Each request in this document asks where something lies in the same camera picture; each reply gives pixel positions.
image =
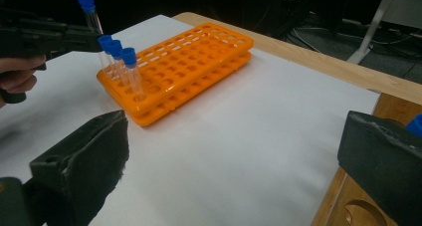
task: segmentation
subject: table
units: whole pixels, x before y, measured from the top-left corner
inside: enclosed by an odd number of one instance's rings
[[[158,17],[114,37],[142,49],[207,21]],[[129,121],[124,176],[92,225],[311,224],[335,174],[341,106],[371,112],[379,93],[422,103],[417,84],[228,27],[254,39],[250,64],[150,127]],[[27,162],[119,109],[93,81],[97,65],[89,53],[49,61],[28,99],[1,110],[0,175],[27,180]]]

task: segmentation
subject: white table surface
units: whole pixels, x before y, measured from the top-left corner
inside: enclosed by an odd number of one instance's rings
[[[113,37],[137,51],[192,28],[164,16]],[[379,94],[257,49],[252,60],[153,125],[129,120],[124,176],[91,225],[309,225],[338,167],[348,111]],[[47,63],[21,104],[0,110],[0,177],[89,119],[118,110],[98,54]]]

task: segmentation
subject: test tube rack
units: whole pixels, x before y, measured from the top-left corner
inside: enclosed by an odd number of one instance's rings
[[[244,66],[254,42],[205,23],[136,53],[144,98],[104,71],[97,78],[126,114],[147,126]]]

